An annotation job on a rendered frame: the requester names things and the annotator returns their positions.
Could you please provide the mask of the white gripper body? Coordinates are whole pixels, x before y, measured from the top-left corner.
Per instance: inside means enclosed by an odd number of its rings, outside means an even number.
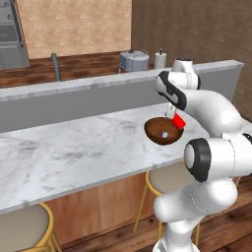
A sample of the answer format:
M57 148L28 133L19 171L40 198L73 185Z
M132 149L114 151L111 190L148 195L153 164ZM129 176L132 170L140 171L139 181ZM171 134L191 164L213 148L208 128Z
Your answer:
M165 116L169 119L172 119L176 113L176 110L177 108L172 103L169 103L167 105Z

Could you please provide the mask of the yellow stool with beige seat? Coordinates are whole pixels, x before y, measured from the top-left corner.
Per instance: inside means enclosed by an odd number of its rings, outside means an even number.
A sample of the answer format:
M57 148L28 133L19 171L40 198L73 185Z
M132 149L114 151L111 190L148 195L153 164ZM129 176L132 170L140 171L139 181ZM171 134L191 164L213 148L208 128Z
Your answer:
M0 252L62 252L45 203L0 215Z
M154 195L174 191L189 183L190 173L183 162L146 172L146 184L134 225L137 231L138 222L144 206L147 190ZM200 218L170 222L162 232L162 222L158 222L157 243L153 252L200 252L198 249Z

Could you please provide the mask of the wooden counter base panel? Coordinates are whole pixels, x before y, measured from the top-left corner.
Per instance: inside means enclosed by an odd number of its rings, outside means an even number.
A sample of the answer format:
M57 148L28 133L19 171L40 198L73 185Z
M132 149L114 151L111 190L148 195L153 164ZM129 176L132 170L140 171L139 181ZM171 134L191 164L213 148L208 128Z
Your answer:
M47 201L61 245L134 224L146 184L146 173Z

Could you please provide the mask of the white paper towel roll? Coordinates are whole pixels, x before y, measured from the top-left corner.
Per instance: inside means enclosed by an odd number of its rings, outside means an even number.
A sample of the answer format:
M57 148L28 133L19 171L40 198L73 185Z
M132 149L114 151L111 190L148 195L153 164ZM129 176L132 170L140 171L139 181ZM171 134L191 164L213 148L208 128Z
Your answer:
M166 54L162 51L162 49L159 50L159 52L155 55L155 68L156 69L162 69L165 67L166 63Z

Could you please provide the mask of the brown wooden bowl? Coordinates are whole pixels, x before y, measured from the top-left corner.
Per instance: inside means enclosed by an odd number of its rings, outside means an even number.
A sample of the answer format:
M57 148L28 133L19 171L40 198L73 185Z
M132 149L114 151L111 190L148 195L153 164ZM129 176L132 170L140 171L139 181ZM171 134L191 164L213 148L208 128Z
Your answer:
M149 119L144 126L147 137L154 143L165 146L178 141L183 135L184 128L178 130L167 117L155 117ZM167 132L168 137L163 138L162 133Z

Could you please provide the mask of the red box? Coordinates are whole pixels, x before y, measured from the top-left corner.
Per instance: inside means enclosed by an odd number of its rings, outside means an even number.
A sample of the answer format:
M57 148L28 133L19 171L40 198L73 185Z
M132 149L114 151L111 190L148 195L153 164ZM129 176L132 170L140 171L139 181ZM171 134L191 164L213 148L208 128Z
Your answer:
M171 122L178 130L182 130L186 125L185 121L177 113L174 114Z

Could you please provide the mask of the grey tall appliance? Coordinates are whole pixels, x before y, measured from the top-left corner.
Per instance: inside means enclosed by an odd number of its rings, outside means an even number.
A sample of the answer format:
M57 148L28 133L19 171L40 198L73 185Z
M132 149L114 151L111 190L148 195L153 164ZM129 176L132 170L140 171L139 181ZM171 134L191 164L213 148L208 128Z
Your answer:
M16 0L0 0L0 70L30 66Z

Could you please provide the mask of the grey sink tap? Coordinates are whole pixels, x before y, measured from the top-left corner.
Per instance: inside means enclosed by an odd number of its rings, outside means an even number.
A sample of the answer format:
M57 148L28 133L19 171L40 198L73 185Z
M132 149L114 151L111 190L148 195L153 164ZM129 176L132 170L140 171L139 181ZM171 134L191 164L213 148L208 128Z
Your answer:
M51 53L51 62L54 68L55 80L56 82L61 82L61 73L60 73L59 63L57 60L57 55L54 52Z

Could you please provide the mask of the grey raised counter ledge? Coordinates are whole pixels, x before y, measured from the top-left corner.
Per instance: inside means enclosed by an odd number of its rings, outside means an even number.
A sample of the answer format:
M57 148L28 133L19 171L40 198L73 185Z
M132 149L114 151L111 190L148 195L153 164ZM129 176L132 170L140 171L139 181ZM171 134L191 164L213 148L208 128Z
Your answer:
M0 133L164 103L157 70L0 90Z

